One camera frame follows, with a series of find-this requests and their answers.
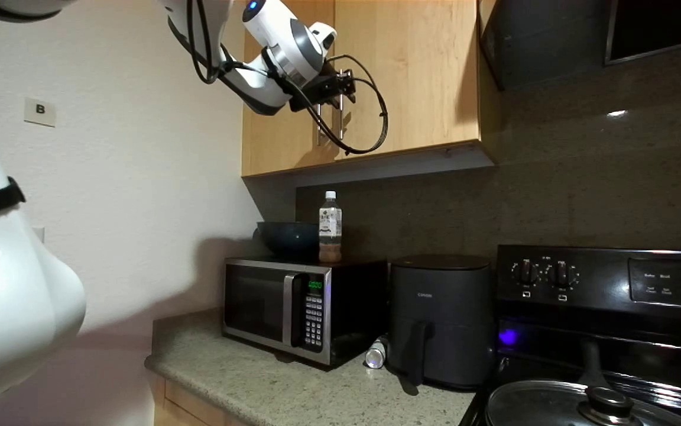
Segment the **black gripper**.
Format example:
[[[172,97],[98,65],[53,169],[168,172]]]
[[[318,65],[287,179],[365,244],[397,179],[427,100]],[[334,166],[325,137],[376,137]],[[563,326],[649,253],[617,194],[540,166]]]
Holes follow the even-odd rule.
[[[355,72],[350,68],[339,71],[331,64],[325,64],[320,75],[298,89],[295,109],[318,103],[346,105],[350,101],[346,94],[350,88],[355,88]]]

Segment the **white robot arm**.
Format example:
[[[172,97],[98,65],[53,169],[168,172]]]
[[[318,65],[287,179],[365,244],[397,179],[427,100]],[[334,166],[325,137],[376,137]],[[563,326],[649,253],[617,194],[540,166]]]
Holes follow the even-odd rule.
[[[0,0],[0,19],[44,21],[74,0]],[[247,105],[273,116],[334,100],[325,84],[334,68],[337,27],[302,23],[284,0],[247,0],[242,23],[260,45],[250,62],[235,59],[220,42],[235,0],[158,0],[165,21],[208,83],[226,83]],[[22,212],[26,195],[0,166],[0,395],[26,381],[86,320],[78,275],[35,236]]]

